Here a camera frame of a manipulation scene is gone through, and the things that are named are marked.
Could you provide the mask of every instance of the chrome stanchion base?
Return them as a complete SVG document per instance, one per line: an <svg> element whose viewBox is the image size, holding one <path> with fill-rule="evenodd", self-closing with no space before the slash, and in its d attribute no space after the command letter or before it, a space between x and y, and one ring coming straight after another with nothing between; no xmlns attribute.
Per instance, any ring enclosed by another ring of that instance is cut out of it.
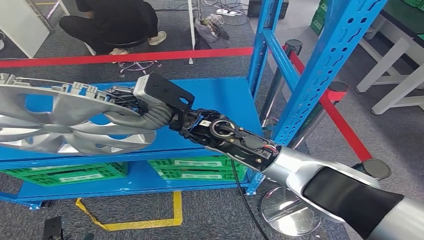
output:
<svg viewBox="0 0 424 240"><path fill-rule="evenodd" d="M321 222L320 216L283 186L274 188L263 197L260 211L272 228L288 236L310 234Z"/></svg>

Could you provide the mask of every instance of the metal stand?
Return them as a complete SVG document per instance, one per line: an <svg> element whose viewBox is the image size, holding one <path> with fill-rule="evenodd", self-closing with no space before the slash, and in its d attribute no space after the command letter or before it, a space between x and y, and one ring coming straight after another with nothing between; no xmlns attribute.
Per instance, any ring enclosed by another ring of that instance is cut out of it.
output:
<svg viewBox="0 0 424 240"><path fill-rule="evenodd" d="M273 229L288 236L310 234L321 222L320 216L283 186L269 191L263 197L260 211Z"/></svg>
<svg viewBox="0 0 424 240"><path fill-rule="evenodd" d="M338 103L342 97L348 92L348 85L339 82L333 81L328 86L328 94L338 93L338 99L330 99L333 104ZM312 109L310 114L307 116L305 122L300 126L299 131L294 135L293 139L287 145L287 147L296 149L301 143L303 143L309 135L317 128L323 118L327 115L327 112L323 108L320 102L318 102L315 107Z"/></svg>
<svg viewBox="0 0 424 240"><path fill-rule="evenodd" d="M284 52L289 57L292 52L299 55L302 50L302 42L296 39L290 39L284 44ZM280 69L277 68L272 78L271 86L269 87L268 94L266 95L265 103L263 104L262 111L260 112L259 120L262 127L269 126L271 109L274 102L284 86L283 76Z"/></svg>

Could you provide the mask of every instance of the black cable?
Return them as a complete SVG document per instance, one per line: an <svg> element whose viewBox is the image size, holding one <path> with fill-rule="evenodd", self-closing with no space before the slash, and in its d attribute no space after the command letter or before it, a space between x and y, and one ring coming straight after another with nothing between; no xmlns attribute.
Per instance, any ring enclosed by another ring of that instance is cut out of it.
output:
<svg viewBox="0 0 424 240"><path fill-rule="evenodd" d="M241 24L228 24L228 23L225 23L225 20L224 20L224 25L228 25L228 26L243 26L243 25L245 25L245 24L248 24L248 23L251 21L251 18L250 18L250 17L248 17L248 16L246 15L246 13L244 13L244 12L242 12L242 11L240 11L240 13L241 13L241 15L240 15L240 16L246 16L246 18L247 18L247 21L246 21L246 22L243 22L243 23L241 23Z"/></svg>
<svg viewBox="0 0 424 240"><path fill-rule="evenodd" d="M236 171L236 165L234 164L234 160L232 160L232 159L231 159L231 167L232 167L232 172L234 173L235 183L237 184L238 191L240 192L241 198L243 199L243 203L246 206L247 211L250 214L250 217L252 218L252 220L253 220L254 224L256 225L257 229L259 230L260 234L262 234L263 239L270 240L268 238L267 234L265 233L265 231L262 229L262 227L259 224L258 220L256 219L255 215L253 214L252 209L249 206L248 201L246 200L245 194L243 193L242 187L240 186L239 176L237 175L237 171Z"/></svg>
<svg viewBox="0 0 424 240"><path fill-rule="evenodd" d="M176 9L179 9L180 7L182 7L182 6L184 6L184 5L189 5L189 4L188 4L188 3L180 4L180 5L178 5L178 6L176 7ZM193 8L197 7L197 6L196 6L196 3L194 3L194 2L192 2L192 3L191 3L191 6L192 6Z"/></svg>
<svg viewBox="0 0 424 240"><path fill-rule="evenodd" d="M211 4L211 5L204 5L204 4L202 4L203 3L203 1L201 1L200 2L200 4L203 6L203 7L216 7L215 5L217 4L217 3L219 3L220 2L220 0L216 0L213 4Z"/></svg>

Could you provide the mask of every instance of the blue upright post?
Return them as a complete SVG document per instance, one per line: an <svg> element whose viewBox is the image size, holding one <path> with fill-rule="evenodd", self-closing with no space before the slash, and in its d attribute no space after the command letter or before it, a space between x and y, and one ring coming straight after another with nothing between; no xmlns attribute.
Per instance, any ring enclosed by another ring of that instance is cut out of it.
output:
<svg viewBox="0 0 424 240"><path fill-rule="evenodd" d="M261 83L262 73L267 63L268 46L265 42L263 31L266 29L275 30L282 5L283 0L262 1L257 22L256 36L253 43L253 54L250 59L249 72L247 74L247 81L250 85L253 99L256 98Z"/></svg>
<svg viewBox="0 0 424 240"><path fill-rule="evenodd" d="M387 0L333 2L331 18L272 133L287 145L342 68Z"/></svg>

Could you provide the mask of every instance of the green plastic crate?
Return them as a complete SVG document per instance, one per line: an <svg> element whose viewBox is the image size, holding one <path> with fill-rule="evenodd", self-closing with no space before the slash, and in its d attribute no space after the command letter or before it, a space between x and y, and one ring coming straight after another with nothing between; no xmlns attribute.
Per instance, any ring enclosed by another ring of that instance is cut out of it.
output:
<svg viewBox="0 0 424 240"><path fill-rule="evenodd" d="M312 18L312 22L310 23L310 28L319 35L321 31L323 30L325 23L325 15L321 14L320 12L315 12L315 15Z"/></svg>
<svg viewBox="0 0 424 240"><path fill-rule="evenodd" d="M112 162L87 165L16 168L5 169L0 172L44 187L53 187L65 184L125 178L128 173L128 163Z"/></svg>
<svg viewBox="0 0 424 240"><path fill-rule="evenodd" d="M224 169L175 169L175 168L155 168L157 174L165 180L214 180L214 181L234 181L233 170ZM246 167L237 170L238 180L245 178Z"/></svg>
<svg viewBox="0 0 424 240"><path fill-rule="evenodd" d="M418 7L423 0L403 0L405 3L407 3L408 5L411 5L412 7Z"/></svg>
<svg viewBox="0 0 424 240"><path fill-rule="evenodd" d="M421 9L422 11L424 11L424 0L421 2L420 5L418 5L417 8Z"/></svg>
<svg viewBox="0 0 424 240"><path fill-rule="evenodd" d="M327 14L327 4L325 2L320 3L316 12L325 16Z"/></svg>
<svg viewBox="0 0 424 240"><path fill-rule="evenodd" d="M190 158L170 158L149 160L148 162L152 167L202 167L214 169L232 169L231 159L227 156L203 156L203 157L190 157ZM235 162L236 168L241 166L241 163Z"/></svg>
<svg viewBox="0 0 424 240"><path fill-rule="evenodd" d="M220 180L234 181L235 176L227 156L204 156L149 160L153 169L165 180ZM247 167L235 162L240 181L245 177Z"/></svg>

